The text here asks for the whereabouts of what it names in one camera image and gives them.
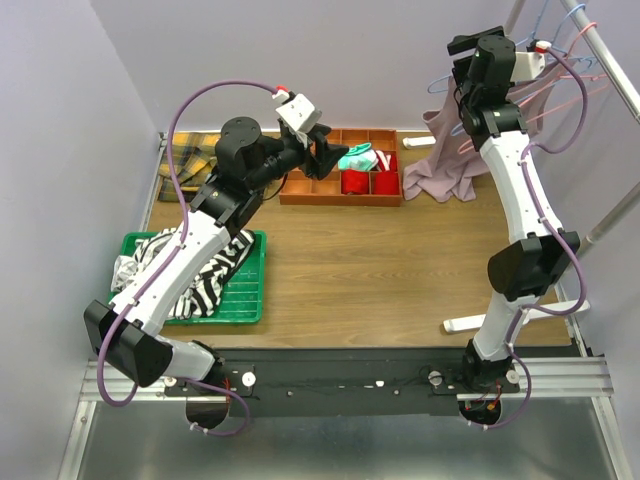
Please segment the mauve tank top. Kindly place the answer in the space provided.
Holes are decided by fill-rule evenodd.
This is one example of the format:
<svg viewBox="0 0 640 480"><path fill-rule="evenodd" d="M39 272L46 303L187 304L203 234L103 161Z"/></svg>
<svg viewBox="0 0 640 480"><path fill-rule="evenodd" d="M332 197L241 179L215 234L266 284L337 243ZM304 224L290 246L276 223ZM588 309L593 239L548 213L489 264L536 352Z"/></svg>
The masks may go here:
<svg viewBox="0 0 640 480"><path fill-rule="evenodd" d="M536 80L510 89L508 99L519 106L531 138L541 132L544 124L542 114L552 85L564 73L562 66L552 64ZM450 80L442 108L423 114L423 120L435 138L435 145L428 157L404 168L402 186L407 200L427 193L439 203L452 197L463 202L472 201L476 198L473 179L489 172L470 137L463 131L454 131L460 126L458 105L453 97L455 88L455 82Z"/></svg>

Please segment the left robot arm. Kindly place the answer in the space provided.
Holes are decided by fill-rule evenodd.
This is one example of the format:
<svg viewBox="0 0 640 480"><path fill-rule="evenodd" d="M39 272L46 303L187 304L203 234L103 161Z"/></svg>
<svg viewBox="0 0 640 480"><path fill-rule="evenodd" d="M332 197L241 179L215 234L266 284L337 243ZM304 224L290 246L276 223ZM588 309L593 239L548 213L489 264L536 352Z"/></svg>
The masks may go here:
<svg viewBox="0 0 640 480"><path fill-rule="evenodd" d="M286 125L277 138L263 135L249 117L227 121L215 144L216 164L187 208L186 219L151 264L108 304L91 302L83 317L92 349L137 387L163 376L187 378L201 395L222 380L213 351L199 343L161 336L179 296L202 267L241 232L264 200L266 187L299 169L322 180L346 155L328 142L331 129L317 124L307 134Z"/></svg>

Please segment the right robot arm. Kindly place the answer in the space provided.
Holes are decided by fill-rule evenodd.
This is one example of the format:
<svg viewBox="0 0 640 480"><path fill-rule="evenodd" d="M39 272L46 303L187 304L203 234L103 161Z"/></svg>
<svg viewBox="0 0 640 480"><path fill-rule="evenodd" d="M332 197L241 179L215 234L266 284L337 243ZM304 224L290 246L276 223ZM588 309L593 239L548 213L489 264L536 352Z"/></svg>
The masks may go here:
<svg viewBox="0 0 640 480"><path fill-rule="evenodd" d="M492 297L459 370L462 384L474 392L506 377L526 311L558 281L580 246L546 198L525 119L508 98L516 69L525 66L527 78L535 78L541 70L535 63L548 48L542 42L519 52L502 27L457 35L447 46L459 118L494 179L509 234L508 246L488 261Z"/></svg>

